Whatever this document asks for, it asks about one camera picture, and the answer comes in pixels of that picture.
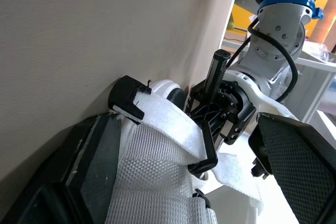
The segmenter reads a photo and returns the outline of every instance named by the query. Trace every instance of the blue ring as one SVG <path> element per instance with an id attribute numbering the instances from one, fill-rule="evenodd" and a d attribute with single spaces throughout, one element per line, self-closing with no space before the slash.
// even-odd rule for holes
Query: blue ring
<path id="1" fill-rule="evenodd" d="M 308 8 L 310 8 L 313 12 L 312 19 L 323 19 L 323 11 L 321 8 L 316 8 L 315 3 L 313 0 L 264 0 L 259 5 L 259 10 L 267 5 L 273 5 L 278 3 L 292 3 L 292 4 L 298 4 L 303 5 Z"/>

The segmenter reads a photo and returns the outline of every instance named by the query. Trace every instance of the white strap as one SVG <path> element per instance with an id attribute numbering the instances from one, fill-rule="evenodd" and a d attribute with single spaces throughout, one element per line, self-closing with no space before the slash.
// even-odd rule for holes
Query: white strap
<path id="1" fill-rule="evenodd" d="M 113 110 L 156 129 L 199 161 L 207 158 L 202 130 L 172 102 L 155 93 L 138 92 L 133 103 L 144 112 L 142 120 L 135 118 L 116 105 L 113 106 Z"/>
<path id="2" fill-rule="evenodd" d="M 137 122 L 161 132 L 199 161 L 207 158 L 202 130 L 183 111 L 167 99 L 152 93 L 138 92 L 133 103 L 144 112 L 143 120 L 139 120 L 118 106 L 113 109 Z M 251 198 L 260 200 L 256 185 L 249 184 L 251 174 L 246 175 L 240 167 L 235 155 L 218 155 L 218 164 L 212 169 L 216 179 L 222 185 L 231 187 Z"/>

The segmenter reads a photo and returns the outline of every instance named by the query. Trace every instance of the black mesh panel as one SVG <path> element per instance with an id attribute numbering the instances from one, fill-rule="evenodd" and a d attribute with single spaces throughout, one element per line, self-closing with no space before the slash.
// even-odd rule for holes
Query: black mesh panel
<path id="1" fill-rule="evenodd" d="M 301 224 L 314 224 L 335 187 L 331 172 L 291 126 L 260 117 L 277 183 Z"/>

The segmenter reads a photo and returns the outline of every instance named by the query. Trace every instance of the black cable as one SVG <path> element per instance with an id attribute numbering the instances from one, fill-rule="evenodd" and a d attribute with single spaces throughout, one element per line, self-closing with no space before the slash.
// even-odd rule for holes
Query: black cable
<path id="1" fill-rule="evenodd" d="M 289 83 L 288 88 L 286 89 L 286 91 L 276 100 L 277 102 L 281 102 L 284 98 L 286 98 L 289 93 L 293 90 L 293 88 L 295 87 L 296 82 L 298 81 L 298 70 L 295 66 L 295 63 L 291 57 L 291 55 L 289 54 L 289 52 L 275 39 L 273 39 L 272 37 L 263 34 L 259 31 L 256 31 L 253 29 L 254 27 L 254 22 L 252 22 L 247 30 L 254 36 L 263 39 L 264 41 L 270 43 L 272 46 L 276 47 L 285 57 L 285 59 L 287 60 L 290 70 L 292 71 L 292 79 Z"/>
<path id="2" fill-rule="evenodd" d="M 224 37 L 224 39 L 226 39 L 226 40 L 235 40 L 235 41 L 238 41 L 238 42 L 244 42 L 243 40 L 239 40 L 239 39 L 228 39 L 228 38 L 225 38 L 225 37 Z"/>
<path id="3" fill-rule="evenodd" d="M 258 22 L 258 19 L 255 19 L 251 25 L 255 26 Z M 229 59 L 228 63 L 226 64 L 226 68 L 228 68 L 229 66 L 231 66 L 232 62 L 237 58 L 237 56 L 240 54 L 240 52 L 244 49 L 244 47 L 246 47 L 246 45 L 250 42 L 251 37 L 248 37 L 243 43 L 242 45 L 237 49 L 237 51 L 232 55 L 232 57 Z"/>

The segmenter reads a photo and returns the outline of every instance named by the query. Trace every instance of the black clip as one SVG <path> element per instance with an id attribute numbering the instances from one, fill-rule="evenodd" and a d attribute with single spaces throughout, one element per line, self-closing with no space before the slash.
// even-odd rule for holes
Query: black clip
<path id="1" fill-rule="evenodd" d="M 199 189 L 195 189 L 195 193 L 193 194 L 193 198 L 202 198 L 205 201 L 205 208 L 211 208 L 211 203 L 210 200 L 204 195 L 204 193 L 199 190 Z"/>
<path id="2" fill-rule="evenodd" d="M 214 168 L 218 163 L 217 153 L 215 150 L 214 143 L 212 142 L 212 135 L 209 122 L 203 120 L 199 124 L 203 132 L 207 159 L 202 160 L 196 164 L 188 165 L 188 170 L 193 175 L 204 173 L 207 170 Z"/>
<path id="3" fill-rule="evenodd" d="M 129 76 L 120 78 L 110 91 L 108 107 L 113 109 L 113 106 L 116 105 L 142 120 L 145 113 L 133 103 L 137 92 L 151 94 L 152 89 Z"/>

